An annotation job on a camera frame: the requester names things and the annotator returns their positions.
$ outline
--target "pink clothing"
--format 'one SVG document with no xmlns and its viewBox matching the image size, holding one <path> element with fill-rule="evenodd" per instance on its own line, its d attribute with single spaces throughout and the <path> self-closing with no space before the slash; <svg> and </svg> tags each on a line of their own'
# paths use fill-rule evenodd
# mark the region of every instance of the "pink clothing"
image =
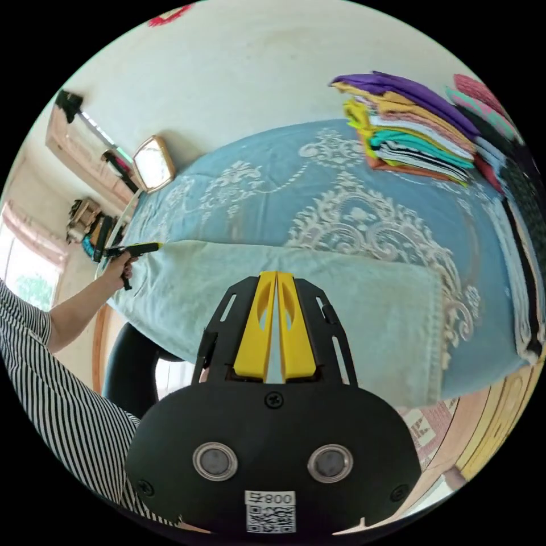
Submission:
<svg viewBox="0 0 546 546">
<path fill-rule="evenodd" d="M 455 74 L 453 79 L 455 82 L 455 88 L 458 91 L 468 95 L 469 97 L 475 98 L 476 100 L 482 101 L 484 104 L 489 106 L 489 108 L 493 108 L 495 112 L 506 116 L 506 112 L 504 108 L 502 108 L 502 104 L 483 83 L 469 76 L 464 76 L 463 74 Z"/>
</svg>

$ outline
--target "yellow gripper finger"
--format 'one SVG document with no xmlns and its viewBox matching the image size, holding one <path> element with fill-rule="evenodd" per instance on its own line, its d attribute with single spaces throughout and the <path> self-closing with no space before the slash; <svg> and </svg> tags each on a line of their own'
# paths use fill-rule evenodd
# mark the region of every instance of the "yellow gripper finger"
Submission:
<svg viewBox="0 0 546 546">
<path fill-rule="evenodd" d="M 312 377 L 316 371 L 307 328 L 290 273 L 277 273 L 279 298 L 280 361 L 284 383 L 290 379 Z M 291 326 L 288 328 L 287 314 Z"/>
<path fill-rule="evenodd" d="M 260 274 L 254 301 L 235 359 L 234 370 L 239 377 L 260 379 L 264 382 L 267 378 L 276 276 L 276 271 L 264 271 Z M 265 327 L 262 330 L 260 320 L 264 311 L 267 312 L 267 315 Z"/>
</svg>

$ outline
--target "rug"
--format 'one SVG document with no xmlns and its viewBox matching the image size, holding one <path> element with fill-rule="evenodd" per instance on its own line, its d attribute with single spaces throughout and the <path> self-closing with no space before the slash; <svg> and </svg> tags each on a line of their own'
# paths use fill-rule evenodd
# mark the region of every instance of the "rug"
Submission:
<svg viewBox="0 0 546 546">
<path fill-rule="evenodd" d="M 411 432 L 421 470 L 431 463 L 448 433 L 458 401 L 453 398 L 426 408 L 398 410 Z"/>
</svg>

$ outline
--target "black chair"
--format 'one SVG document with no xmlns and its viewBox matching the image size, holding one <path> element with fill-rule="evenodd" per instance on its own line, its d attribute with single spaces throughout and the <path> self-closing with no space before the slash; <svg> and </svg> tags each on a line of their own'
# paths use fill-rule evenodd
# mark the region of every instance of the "black chair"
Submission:
<svg viewBox="0 0 546 546">
<path fill-rule="evenodd" d="M 158 401 L 155 369 L 160 359 L 183 361 L 125 324 L 108 359 L 102 396 L 142 419 Z"/>
</svg>

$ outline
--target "blue bedspread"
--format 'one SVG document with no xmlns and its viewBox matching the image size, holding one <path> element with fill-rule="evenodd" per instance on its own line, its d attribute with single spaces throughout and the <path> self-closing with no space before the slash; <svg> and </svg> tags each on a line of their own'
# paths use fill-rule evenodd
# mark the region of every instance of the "blue bedspread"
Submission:
<svg viewBox="0 0 546 546">
<path fill-rule="evenodd" d="M 506 265 L 484 209 L 496 198 L 478 174 L 464 188 L 373 171 L 354 130 L 335 119 L 266 131 L 201 157 L 141 198 L 125 242 L 306 247 L 433 267 L 446 302 L 447 399 L 524 363 Z"/>
</svg>

